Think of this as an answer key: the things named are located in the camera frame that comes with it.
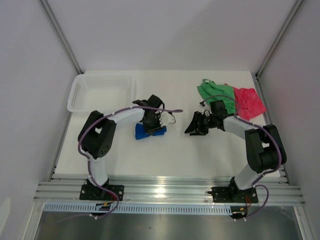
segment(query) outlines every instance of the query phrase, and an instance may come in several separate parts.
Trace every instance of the white tabletop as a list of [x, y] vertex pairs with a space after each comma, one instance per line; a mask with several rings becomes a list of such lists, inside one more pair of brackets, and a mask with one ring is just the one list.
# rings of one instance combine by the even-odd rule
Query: white tabletop
[[[111, 175], [232, 177], [247, 164], [245, 141], [231, 133], [210, 129], [206, 136], [189, 136], [184, 131], [202, 101], [197, 86], [202, 79], [237, 88], [254, 88], [249, 71], [121, 71], [134, 76], [136, 99], [152, 94], [175, 113], [164, 136], [135, 139], [135, 124], [117, 129], [112, 148], [104, 157]], [[73, 113], [55, 170], [56, 174], [87, 174], [87, 161], [78, 153], [78, 135], [89, 113]], [[251, 120], [264, 125], [262, 115]], [[279, 177], [279, 172], [267, 177]]]

